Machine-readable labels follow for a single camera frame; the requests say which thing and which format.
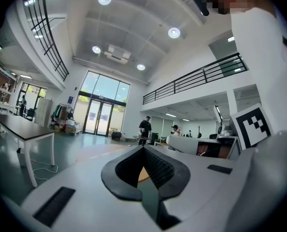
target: man in white shirt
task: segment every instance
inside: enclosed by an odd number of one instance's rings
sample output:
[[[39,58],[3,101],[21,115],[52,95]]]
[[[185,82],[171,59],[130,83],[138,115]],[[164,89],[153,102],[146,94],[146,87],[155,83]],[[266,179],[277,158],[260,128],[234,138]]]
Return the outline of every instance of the man in white shirt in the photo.
[[[181,131],[178,128],[177,125],[172,126],[172,128],[173,128],[173,131],[174,131],[174,133],[173,133],[174,136],[180,136],[180,137],[182,136],[182,133],[181,133]]]

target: man in black clothing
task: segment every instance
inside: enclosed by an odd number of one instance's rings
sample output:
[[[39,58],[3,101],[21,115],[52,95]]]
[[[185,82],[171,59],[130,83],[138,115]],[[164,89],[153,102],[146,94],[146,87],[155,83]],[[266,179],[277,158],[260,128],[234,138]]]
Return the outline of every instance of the man in black clothing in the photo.
[[[140,123],[140,125],[139,125],[140,131],[142,132],[142,134],[141,134],[142,137],[148,137],[149,136],[149,132],[152,131],[151,124],[149,123],[150,118],[151,117],[147,116],[145,118],[145,120],[143,120]],[[145,145],[146,141],[147,140],[140,139],[139,140],[139,145]]]

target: white cable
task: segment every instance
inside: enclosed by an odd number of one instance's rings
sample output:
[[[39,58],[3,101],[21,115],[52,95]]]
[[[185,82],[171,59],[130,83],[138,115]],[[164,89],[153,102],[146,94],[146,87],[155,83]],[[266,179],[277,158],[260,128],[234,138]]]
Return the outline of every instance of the white cable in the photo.
[[[47,163],[44,163],[44,162],[36,162],[35,160],[31,160],[31,161],[32,161],[32,162],[35,162],[35,163],[38,163],[38,164],[47,165],[47,166],[50,165],[50,164],[47,164]],[[48,180],[48,179],[44,179],[44,178],[38,178],[38,177],[35,175],[35,171],[37,171],[37,170],[46,170],[46,171],[48,171],[48,172],[50,172],[50,173],[56,174],[56,173],[57,173],[57,170],[58,170],[58,166],[57,166],[57,165],[55,165],[55,166],[56,166],[56,171],[55,171],[55,172],[50,171],[49,169],[46,169],[46,168],[38,168],[38,169],[33,170],[32,172],[33,172],[33,175],[35,176],[36,179],[38,179],[38,180]]]

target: glass door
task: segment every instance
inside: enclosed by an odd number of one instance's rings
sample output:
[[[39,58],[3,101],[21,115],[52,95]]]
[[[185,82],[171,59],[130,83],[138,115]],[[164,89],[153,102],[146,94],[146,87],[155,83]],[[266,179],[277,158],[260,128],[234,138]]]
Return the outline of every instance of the glass door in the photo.
[[[102,102],[97,119],[96,135],[108,136],[107,132],[111,110],[112,104]]]
[[[95,134],[100,106],[101,106],[100,101],[91,100],[90,109],[86,114],[83,132]]]

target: chair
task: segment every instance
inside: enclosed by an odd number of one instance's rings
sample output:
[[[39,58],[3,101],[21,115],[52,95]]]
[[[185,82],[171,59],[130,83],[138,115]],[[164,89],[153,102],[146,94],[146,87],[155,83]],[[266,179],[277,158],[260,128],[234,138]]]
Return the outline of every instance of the chair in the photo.
[[[35,115],[35,110],[32,109],[32,108],[30,108],[30,109],[28,109],[28,111],[27,111],[27,115],[26,115],[25,119],[27,119],[27,120],[29,120],[29,121],[32,121],[34,115]]]
[[[217,134],[211,134],[211,135],[209,136],[209,139],[216,139],[216,137],[217,137]]]

